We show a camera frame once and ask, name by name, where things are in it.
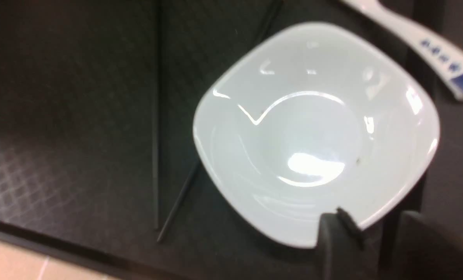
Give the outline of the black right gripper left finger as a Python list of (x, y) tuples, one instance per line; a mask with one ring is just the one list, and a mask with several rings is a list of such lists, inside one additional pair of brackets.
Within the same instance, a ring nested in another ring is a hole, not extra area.
[(382, 223), (363, 230), (345, 209), (319, 220), (315, 268), (319, 280), (377, 280)]

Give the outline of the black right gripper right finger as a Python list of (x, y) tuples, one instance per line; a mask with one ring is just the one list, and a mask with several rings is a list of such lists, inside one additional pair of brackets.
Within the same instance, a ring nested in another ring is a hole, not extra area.
[(418, 212), (402, 212), (391, 279), (463, 280), (463, 238)]

